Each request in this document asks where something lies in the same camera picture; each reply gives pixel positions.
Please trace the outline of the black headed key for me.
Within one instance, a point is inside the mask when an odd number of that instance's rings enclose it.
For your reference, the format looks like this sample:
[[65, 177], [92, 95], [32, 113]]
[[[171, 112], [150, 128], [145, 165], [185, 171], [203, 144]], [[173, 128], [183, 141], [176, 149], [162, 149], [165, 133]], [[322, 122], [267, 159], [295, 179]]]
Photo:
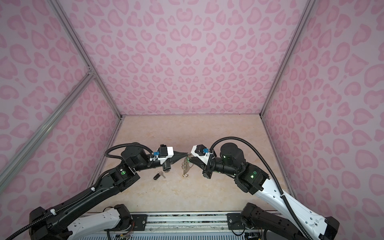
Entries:
[[153, 177], [153, 179], [156, 181], [156, 180], [158, 180], [160, 177], [162, 177], [162, 178], [166, 178], [163, 172], [158, 172], [158, 173]]

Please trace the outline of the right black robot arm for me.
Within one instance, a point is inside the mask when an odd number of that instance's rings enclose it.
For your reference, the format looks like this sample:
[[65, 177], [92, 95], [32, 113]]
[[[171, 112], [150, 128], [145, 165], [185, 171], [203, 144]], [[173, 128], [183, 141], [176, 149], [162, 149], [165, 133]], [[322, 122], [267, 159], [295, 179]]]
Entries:
[[324, 217], [310, 210], [286, 193], [261, 168], [248, 163], [244, 152], [234, 143], [221, 146], [219, 155], [204, 145], [195, 145], [190, 162], [203, 170], [210, 179], [213, 172], [232, 178], [244, 193], [262, 199], [280, 215], [276, 216], [247, 203], [241, 212], [241, 224], [246, 229], [260, 228], [287, 240], [333, 240], [340, 223], [334, 217]]

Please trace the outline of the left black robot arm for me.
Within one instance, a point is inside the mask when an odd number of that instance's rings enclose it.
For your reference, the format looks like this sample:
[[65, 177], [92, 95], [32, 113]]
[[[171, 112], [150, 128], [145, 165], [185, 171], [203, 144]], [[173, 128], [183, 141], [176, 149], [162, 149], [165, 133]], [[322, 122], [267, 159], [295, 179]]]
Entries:
[[29, 235], [32, 240], [77, 240], [102, 230], [126, 230], [132, 217], [124, 205], [105, 214], [82, 218], [101, 202], [128, 189], [140, 179], [139, 171], [162, 168], [168, 172], [172, 164], [188, 153], [161, 145], [157, 151], [139, 143], [121, 144], [106, 150], [105, 156], [119, 159], [114, 168], [104, 171], [96, 182], [69, 200], [49, 209], [36, 208], [30, 213]]

